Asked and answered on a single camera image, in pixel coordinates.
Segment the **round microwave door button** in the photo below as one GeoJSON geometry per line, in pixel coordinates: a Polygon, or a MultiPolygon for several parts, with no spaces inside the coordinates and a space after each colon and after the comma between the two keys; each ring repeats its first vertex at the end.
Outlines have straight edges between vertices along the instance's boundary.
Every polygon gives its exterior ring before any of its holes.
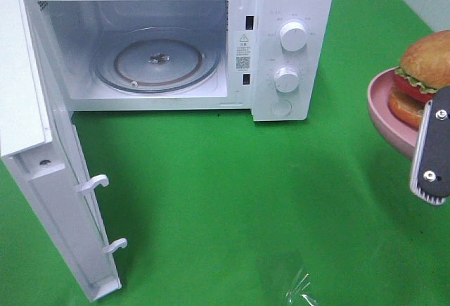
{"type": "Polygon", "coordinates": [[[291,113],[292,104],[289,100],[282,99],[271,105],[271,113],[277,117],[285,117],[291,113]]]}

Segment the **white microwave knob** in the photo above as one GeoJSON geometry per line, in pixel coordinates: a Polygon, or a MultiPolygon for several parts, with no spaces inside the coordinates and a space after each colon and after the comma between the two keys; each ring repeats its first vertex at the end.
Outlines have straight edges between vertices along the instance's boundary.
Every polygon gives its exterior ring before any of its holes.
{"type": "Polygon", "coordinates": [[[274,75],[274,84],[277,91],[287,94],[298,88],[300,77],[294,68],[280,68],[274,75]]]}
{"type": "Polygon", "coordinates": [[[300,20],[291,20],[279,30],[281,47],[289,52],[302,49],[308,40],[307,27],[300,20]]]}

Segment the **pink round plate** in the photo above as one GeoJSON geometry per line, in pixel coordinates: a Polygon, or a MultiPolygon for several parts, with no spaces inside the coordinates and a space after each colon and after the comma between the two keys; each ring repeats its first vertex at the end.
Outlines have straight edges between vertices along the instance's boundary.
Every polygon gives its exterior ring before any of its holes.
{"type": "Polygon", "coordinates": [[[394,68],[390,68],[371,80],[367,91],[368,112],[383,138],[402,155],[412,160],[418,132],[397,118],[388,106],[388,97],[395,76],[394,68]]]}

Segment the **burger with lettuce and tomato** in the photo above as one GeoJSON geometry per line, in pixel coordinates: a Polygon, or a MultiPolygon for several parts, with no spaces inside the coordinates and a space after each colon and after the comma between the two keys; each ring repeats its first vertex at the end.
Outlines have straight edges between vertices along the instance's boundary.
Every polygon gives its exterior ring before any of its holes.
{"type": "Polygon", "coordinates": [[[413,129],[420,127],[425,104],[449,86],[449,31],[429,34],[410,45],[394,69],[388,95],[392,114],[413,129]]]}

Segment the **white microwave oven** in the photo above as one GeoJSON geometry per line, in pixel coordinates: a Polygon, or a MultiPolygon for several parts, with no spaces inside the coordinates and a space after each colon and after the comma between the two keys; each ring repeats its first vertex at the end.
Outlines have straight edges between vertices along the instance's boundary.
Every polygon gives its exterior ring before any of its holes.
{"type": "Polygon", "coordinates": [[[41,0],[62,57],[60,89],[67,109],[206,110],[248,109],[256,121],[303,120],[308,113],[314,78],[332,0],[41,0]],[[280,44],[279,30],[300,20],[308,40],[299,51],[280,44]],[[207,30],[226,40],[213,74],[187,89],[140,94],[116,89],[96,75],[93,62],[103,41],[116,33],[148,27],[207,30]],[[276,90],[280,68],[296,69],[300,84],[293,92],[276,90]],[[271,105],[282,99],[291,113],[277,117],[271,105]]]}

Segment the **glass microwave turntable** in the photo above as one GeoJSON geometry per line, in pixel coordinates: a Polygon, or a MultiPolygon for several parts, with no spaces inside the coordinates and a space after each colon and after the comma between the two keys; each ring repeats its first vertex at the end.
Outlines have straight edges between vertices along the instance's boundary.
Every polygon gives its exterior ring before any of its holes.
{"type": "Polygon", "coordinates": [[[148,27],[106,38],[97,48],[93,69],[116,89],[165,94],[207,79],[225,48],[225,38],[215,32],[148,27]]]}

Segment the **clear tape piece on table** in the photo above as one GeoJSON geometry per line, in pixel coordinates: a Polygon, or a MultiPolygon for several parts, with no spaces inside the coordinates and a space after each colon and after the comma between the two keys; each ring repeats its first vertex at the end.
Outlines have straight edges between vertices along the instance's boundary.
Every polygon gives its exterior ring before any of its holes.
{"type": "Polygon", "coordinates": [[[301,267],[285,292],[282,305],[285,306],[316,306],[317,300],[311,294],[311,279],[304,267],[301,267]]]}

